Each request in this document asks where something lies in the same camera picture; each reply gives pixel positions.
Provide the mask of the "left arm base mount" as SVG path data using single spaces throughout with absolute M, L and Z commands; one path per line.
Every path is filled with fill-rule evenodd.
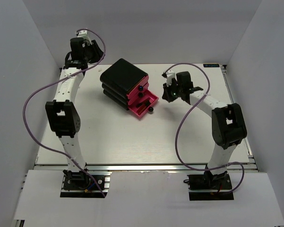
M 93 175 L 93 179 L 82 171 L 63 170 L 61 198 L 104 198 L 107 195 L 109 182 L 107 175 Z

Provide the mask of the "pink drawer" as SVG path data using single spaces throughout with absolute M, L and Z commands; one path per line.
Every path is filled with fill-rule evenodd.
M 142 78 L 127 94 L 128 99 L 132 99 L 134 95 L 138 92 L 144 92 L 149 87 L 149 76 Z
M 143 117 L 149 109 L 153 107 L 158 101 L 158 97 L 151 91 L 146 89 L 144 92 L 138 92 L 128 102 L 128 109 L 137 117 Z
M 134 95 L 132 99 L 128 99 L 128 105 L 132 105 L 137 99 L 142 98 L 146 90 L 144 92 L 138 92 Z

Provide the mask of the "red lip gloss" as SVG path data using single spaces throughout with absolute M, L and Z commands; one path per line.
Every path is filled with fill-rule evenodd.
M 141 115 L 150 106 L 150 104 L 150 101 L 139 104 L 139 108 L 137 110 L 138 115 Z

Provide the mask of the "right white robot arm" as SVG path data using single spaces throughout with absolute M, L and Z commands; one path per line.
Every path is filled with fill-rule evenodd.
M 227 172 L 227 167 L 232 165 L 230 158 L 234 150 L 247 137 L 241 106 L 237 103 L 223 103 L 211 97 L 209 95 L 210 82 L 208 82 L 206 90 L 194 86 L 190 73 L 187 71 L 175 73 L 168 70 L 162 76 L 166 79 L 163 84 L 162 98 L 169 103 L 180 98 L 191 106 L 179 124 L 180 127 L 196 108 L 211 119 L 212 138 L 215 146 L 203 171 L 208 172 L 204 176 L 204 184 L 208 188 L 214 189 L 221 183 L 220 175 L 224 175 Z

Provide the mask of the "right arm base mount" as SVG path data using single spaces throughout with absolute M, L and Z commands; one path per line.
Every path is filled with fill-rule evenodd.
M 203 174 L 187 175 L 183 183 L 188 185 L 190 201 L 233 201 L 232 183 L 227 171 L 212 175 L 205 171 Z

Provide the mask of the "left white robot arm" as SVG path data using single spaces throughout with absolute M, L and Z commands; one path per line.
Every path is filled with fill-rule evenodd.
M 87 37 L 75 37 L 70 40 L 71 51 L 66 55 L 65 64 L 60 73 L 60 79 L 55 97 L 45 104 L 50 129 L 59 138 L 67 158 L 68 170 L 79 172 L 86 167 L 78 141 L 81 127 L 79 114 L 74 102 L 79 85 L 85 73 L 81 70 L 88 64 L 97 63 L 103 52 L 95 40 Z

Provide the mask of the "black pink drawer organizer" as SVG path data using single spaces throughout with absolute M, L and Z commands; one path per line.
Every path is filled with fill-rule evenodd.
M 127 94 L 145 76 L 149 76 L 148 73 L 120 58 L 100 76 L 103 93 L 122 108 L 130 111 Z

